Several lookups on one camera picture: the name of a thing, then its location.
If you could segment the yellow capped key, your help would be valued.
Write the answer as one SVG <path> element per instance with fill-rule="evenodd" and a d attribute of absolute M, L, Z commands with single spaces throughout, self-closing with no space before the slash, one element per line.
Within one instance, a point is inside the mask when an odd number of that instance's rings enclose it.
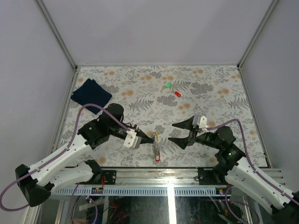
<path fill-rule="evenodd" d="M 158 143 L 159 137 L 158 137 L 158 131 L 157 130 L 155 131 L 155 140 L 156 140 L 156 143 Z"/>

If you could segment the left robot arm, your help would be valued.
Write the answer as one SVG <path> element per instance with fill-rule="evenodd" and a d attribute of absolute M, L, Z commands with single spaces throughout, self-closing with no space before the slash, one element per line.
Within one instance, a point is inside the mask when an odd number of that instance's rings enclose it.
<path fill-rule="evenodd" d="M 138 148 L 154 141 L 141 131 L 138 125 L 129 126 L 123 121 L 124 108 L 120 104 L 109 104 L 102 114 L 81 128 L 75 125 L 71 140 L 39 162 L 15 169 L 18 187 L 30 207 L 45 202 L 55 191 L 72 184 L 101 184 L 104 181 L 102 168 L 95 160 L 68 167 L 78 157 L 90 153 L 110 136 L 124 140 L 127 148 Z"/>

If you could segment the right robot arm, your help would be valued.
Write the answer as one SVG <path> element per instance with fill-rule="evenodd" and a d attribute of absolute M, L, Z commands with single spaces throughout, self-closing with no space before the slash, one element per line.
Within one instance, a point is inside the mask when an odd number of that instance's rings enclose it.
<path fill-rule="evenodd" d="M 218 164 L 213 168 L 213 179 L 218 184 L 225 182 L 237 187 L 254 199 L 270 215 L 276 224 L 297 224 L 299 222 L 299 194 L 282 186 L 268 176 L 249 158 L 248 150 L 238 148 L 231 128 L 232 122 L 240 124 L 238 119 L 229 120 L 221 125 L 209 127 L 205 116 L 194 115 L 191 118 L 173 124 L 173 127 L 189 131 L 188 137 L 173 138 L 181 149 L 198 143 L 217 149 L 215 158 Z"/>

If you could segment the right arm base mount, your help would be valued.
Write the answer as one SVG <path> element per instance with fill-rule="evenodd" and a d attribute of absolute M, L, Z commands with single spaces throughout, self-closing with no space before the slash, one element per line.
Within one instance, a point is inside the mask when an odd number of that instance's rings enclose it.
<path fill-rule="evenodd" d="M 217 181 L 211 168 L 197 168 L 197 175 L 194 176 L 193 179 L 198 182 L 199 185 L 217 185 Z"/>

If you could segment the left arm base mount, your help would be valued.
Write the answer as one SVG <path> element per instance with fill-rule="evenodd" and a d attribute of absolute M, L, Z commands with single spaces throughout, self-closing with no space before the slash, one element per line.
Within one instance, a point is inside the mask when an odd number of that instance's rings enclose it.
<path fill-rule="evenodd" d="M 93 180 L 93 184 L 99 185 L 115 185 L 116 184 L 116 170 L 103 170 L 99 177 Z"/>

